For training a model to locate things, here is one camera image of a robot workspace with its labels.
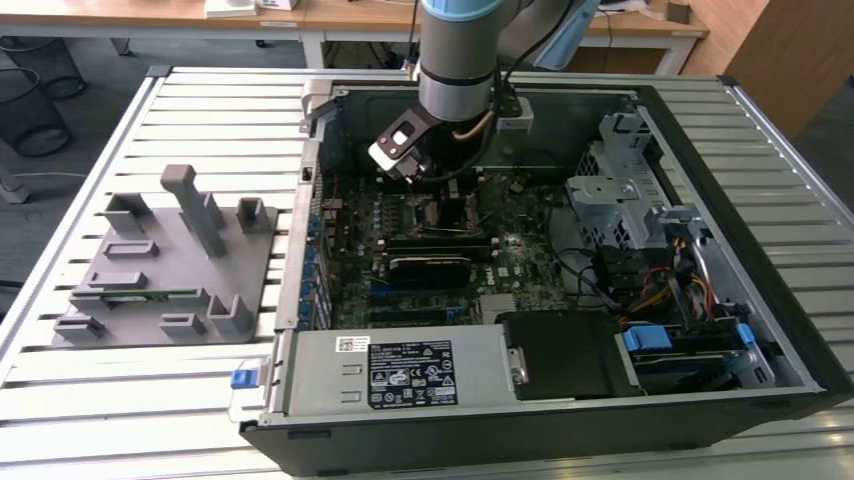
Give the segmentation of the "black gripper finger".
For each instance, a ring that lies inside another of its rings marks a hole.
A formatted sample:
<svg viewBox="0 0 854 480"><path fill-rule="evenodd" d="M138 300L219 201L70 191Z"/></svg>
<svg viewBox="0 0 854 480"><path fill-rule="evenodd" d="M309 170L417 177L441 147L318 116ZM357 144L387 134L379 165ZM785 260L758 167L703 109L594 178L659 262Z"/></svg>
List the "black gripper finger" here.
<svg viewBox="0 0 854 480"><path fill-rule="evenodd" d="M442 184L438 205L438 225L458 226L465 217L467 194L462 190L457 179L451 179Z"/></svg>

